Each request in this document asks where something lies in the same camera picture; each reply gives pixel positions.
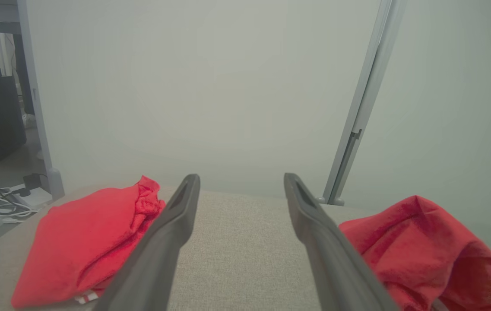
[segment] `crumpled red cloth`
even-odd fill
[[[403,310],[491,310],[491,250],[417,195],[339,228]]]
[[[89,290],[101,295],[165,208],[159,189],[142,176],[131,187],[102,189],[52,207],[36,229],[13,307],[65,301]]]

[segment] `gray floor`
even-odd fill
[[[9,157],[0,162],[0,187],[12,187],[22,184],[22,177],[30,173],[46,173],[44,161],[36,158],[40,150],[38,130],[30,128],[26,130],[26,144]],[[16,224],[4,224],[0,227],[0,236],[13,229]]]

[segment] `table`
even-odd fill
[[[53,206],[105,186],[86,187]],[[176,188],[162,187],[168,201]],[[0,311],[11,296],[46,209],[0,238]],[[370,216],[350,207],[323,205],[340,224]],[[66,301],[34,310],[91,310],[94,302]],[[201,191],[190,240],[182,247],[169,309],[320,309],[304,246],[297,240],[285,199]]]

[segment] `red cloth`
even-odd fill
[[[340,229],[403,310],[491,310],[491,250],[436,203],[408,197]]]
[[[40,220],[12,298],[16,308],[101,294],[165,207],[147,177],[52,207]]]

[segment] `red towel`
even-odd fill
[[[436,203],[413,196],[340,229],[403,310],[491,310],[491,250]]]
[[[12,298],[16,308],[101,295],[165,207],[159,185],[142,176],[52,207],[40,220]]]

